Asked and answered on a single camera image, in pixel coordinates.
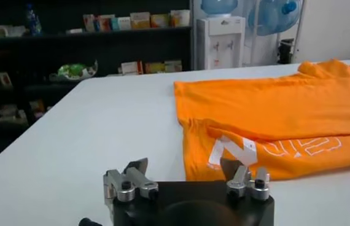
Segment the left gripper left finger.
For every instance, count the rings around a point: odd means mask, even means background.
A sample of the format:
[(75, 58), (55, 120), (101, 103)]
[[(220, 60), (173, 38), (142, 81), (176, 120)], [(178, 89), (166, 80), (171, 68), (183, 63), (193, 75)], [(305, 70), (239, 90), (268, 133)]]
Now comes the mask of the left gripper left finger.
[(158, 198), (159, 186), (146, 178), (148, 158), (132, 161), (122, 172), (110, 169), (103, 175), (104, 203), (112, 206), (115, 200), (126, 203), (137, 195), (154, 201)]

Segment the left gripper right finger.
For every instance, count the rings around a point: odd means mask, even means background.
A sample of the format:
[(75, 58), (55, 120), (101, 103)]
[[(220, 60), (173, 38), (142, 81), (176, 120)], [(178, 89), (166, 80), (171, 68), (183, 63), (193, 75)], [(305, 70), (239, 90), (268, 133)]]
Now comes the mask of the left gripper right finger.
[(252, 177), (249, 168), (239, 160), (220, 159), (220, 166), (227, 180), (227, 195), (238, 200), (250, 195), (258, 201), (267, 201), (270, 197), (270, 174), (265, 167), (259, 167)]

